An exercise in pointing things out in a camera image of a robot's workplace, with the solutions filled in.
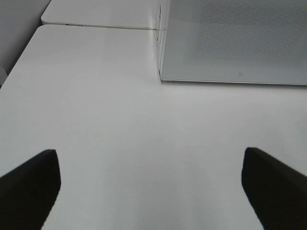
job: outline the white table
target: white table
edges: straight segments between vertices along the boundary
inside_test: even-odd
[[[154,29],[157,0],[52,0],[43,24]]]
[[[260,230],[245,148],[307,174],[304,88],[161,83],[153,33],[42,26],[0,90],[0,175],[59,155],[44,230]]]

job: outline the gray wall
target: gray wall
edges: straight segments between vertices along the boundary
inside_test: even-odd
[[[9,74],[50,0],[0,0],[0,65]]]

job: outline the white tabletop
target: white tabletop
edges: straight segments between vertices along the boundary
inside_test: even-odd
[[[157,0],[52,0],[43,24],[154,29]]]
[[[59,155],[44,230],[260,230],[245,148],[307,174],[304,88],[161,83],[153,37],[42,26],[0,90],[0,175]]]

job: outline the perforated panel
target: perforated panel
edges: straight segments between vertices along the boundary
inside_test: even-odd
[[[162,79],[307,84],[307,1],[171,0]]]

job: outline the white wall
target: white wall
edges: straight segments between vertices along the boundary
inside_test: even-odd
[[[9,73],[50,0],[0,0],[0,65]]]

